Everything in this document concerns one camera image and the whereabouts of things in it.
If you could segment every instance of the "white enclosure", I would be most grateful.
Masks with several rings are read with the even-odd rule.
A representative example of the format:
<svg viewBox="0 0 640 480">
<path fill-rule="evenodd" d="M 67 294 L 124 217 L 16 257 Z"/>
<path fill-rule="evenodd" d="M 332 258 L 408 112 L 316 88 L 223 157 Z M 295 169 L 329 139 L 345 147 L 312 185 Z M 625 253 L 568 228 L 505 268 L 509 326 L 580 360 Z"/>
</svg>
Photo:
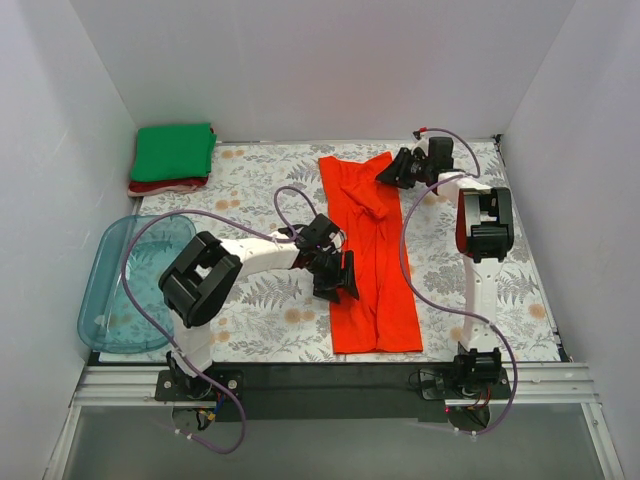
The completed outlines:
<svg viewBox="0 0 640 480">
<path fill-rule="evenodd" d="M 139 125 L 235 140 L 503 132 L 574 0 L 72 0 Z"/>
<path fill-rule="evenodd" d="M 7 0 L 0 26 L 0 477 L 46 468 L 136 128 L 211 121 L 225 141 L 505 133 L 563 340 L 640 478 L 637 2 Z"/>
<path fill-rule="evenodd" d="M 134 123 L 66 1 L 0 6 L 0 477 L 41 478 L 87 349 L 76 319 Z"/>
</svg>

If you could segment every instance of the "blue plastic tray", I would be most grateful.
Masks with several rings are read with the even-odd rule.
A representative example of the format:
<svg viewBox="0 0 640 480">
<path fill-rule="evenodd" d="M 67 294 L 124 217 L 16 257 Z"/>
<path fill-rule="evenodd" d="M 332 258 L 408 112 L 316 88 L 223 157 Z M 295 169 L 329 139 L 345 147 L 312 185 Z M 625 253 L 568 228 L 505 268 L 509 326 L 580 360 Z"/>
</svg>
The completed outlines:
<svg viewBox="0 0 640 480">
<path fill-rule="evenodd" d="M 168 343 L 134 308 L 120 281 L 120 263 L 128 243 L 153 218 L 122 218 L 102 236 L 78 317 L 78 334 L 93 350 L 144 353 Z M 173 323 L 158 280 L 194 235 L 187 217 L 165 218 L 140 237 L 127 263 L 127 281 L 135 298 L 171 334 Z"/>
</svg>

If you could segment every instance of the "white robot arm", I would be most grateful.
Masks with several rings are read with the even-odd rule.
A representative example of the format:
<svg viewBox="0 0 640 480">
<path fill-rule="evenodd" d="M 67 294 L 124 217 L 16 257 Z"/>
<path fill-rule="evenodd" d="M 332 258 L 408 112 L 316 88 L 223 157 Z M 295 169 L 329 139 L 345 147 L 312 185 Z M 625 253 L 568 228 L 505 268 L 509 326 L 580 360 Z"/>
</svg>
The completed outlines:
<svg viewBox="0 0 640 480">
<path fill-rule="evenodd" d="M 490 321 L 496 318 L 497 284 L 504 259 L 513 246 L 511 192 L 490 187 L 453 166 L 453 140 L 448 137 L 418 140 L 412 148 L 401 148 L 389 167 L 376 178 L 398 188 L 408 189 L 416 182 L 434 190 L 457 208 L 456 246 L 463 255 L 466 276 L 466 311 Z M 499 339 L 491 328 L 466 316 L 454 359 L 461 384 L 491 383 L 501 369 Z"/>
<path fill-rule="evenodd" d="M 200 371 L 212 365 L 209 322 L 238 278 L 268 270 L 305 268 L 313 274 L 315 296 L 340 302 L 337 290 L 344 289 L 359 298 L 353 252 L 343 252 L 341 243 L 336 245 L 340 228 L 322 214 L 308 226 L 294 228 L 294 239 L 290 238 L 293 232 L 283 228 L 271 234 L 273 241 L 219 240 L 209 232 L 200 232 L 163 273 L 159 287 L 170 309 L 180 350 L 179 355 L 170 353 L 168 359 L 176 377 L 196 377 L 183 357 Z"/>
</svg>

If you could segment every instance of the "table surface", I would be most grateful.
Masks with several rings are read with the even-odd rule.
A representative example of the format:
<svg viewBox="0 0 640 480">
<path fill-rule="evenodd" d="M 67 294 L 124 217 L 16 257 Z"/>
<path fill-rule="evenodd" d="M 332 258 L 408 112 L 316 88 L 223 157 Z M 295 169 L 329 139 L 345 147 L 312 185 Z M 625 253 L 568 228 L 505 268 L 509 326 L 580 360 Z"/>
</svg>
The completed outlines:
<svg viewBox="0 0 640 480">
<path fill-rule="evenodd" d="M 425 410 L 442 408 L 423 403 Z M 497 405 L 491 409 L 494 418 L 501 412 Z M 252 419 L 232 455 L 209 453 L 163 429 L 171 425 L 171 407 L 82 407 L 80 415 L 65 480 L 163 479 L 169 472 L 186 478 L 215 472 L 234 480 L 262 478 L 264 472 L 272 478 L 333 480 L 605 478 L 575 404 L 515 404 L 508 420 L 477 442 L 419 428 L 425 424 L 415 418 Z M 179 415 L 177 425 L 195 429 L 192 413 Z M 198 435 L 231 445 L 238 424 L 216 422 Z"/>
<path fill-rule="evenodd" d="M 273 208 L 273 192 L 281 185 L 303 190 L 327 213 L 317 160 L 333 155 L 364 162 L 402 143 L 336 144 L 220 144 L 213 154 L 208 185 L 194 193 L 163 193 L 144 198 L 140 214 L 161 214 L 190 208 L 216 212 L 254 229 L 271 232 L 281 227 Z M 471 143 L 482 168 L 481 182 L 506 186 L 506 175 L 492 142 Z M 471 170 L 468 152 L 456 144 L 458 168 Z M 402 210 L 408 211 L 420 188 L 401 191 Z M 455 210 L 443 198 L 429 194 L 411 219 L 407 250 L 417 288 L 432 300 L 464 307 L 464 270 L 455 246 Z M 281 197 L 292 223 L 307 223 L 312 215 L 294 193 Z M 245 236 L 215 220 L 189 216 L 197 231 L 221 238 Z M 519 361 L 558 361 L 553 319 L 546 307 L 519 219 L 515 243 L 498 278 L 496 324 Z M 331 344 L 329 306 L 312 296 L 312 277 L 306 271 L 271 271 L 237 283 L 223 310 L 211 321 L 211 353 L 219 362 L 436 362 L 451 361 L 456 353 L 463 318 L 431 309 L 418 301 L 424 351 L 407 354 L 335 355 Z M 101 354 L 101 362 L 164 362 L 168 347 L 138 355 Z"/>
</svg>

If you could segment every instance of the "folded green towel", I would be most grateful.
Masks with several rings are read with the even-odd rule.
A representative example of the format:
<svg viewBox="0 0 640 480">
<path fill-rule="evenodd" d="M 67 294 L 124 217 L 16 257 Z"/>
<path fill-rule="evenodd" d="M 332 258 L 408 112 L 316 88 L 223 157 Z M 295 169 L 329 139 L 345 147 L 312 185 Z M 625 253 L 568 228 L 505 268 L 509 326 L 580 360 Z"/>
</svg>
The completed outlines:
<svg viewBox="0 0 640 480">
<path fill-rule="evenodd" d="M 216 135 L 208 123 L 141 128 L 131 180 L 157 182 L 206 177 L 211 171 L 215 143 Z"/>
</svg>

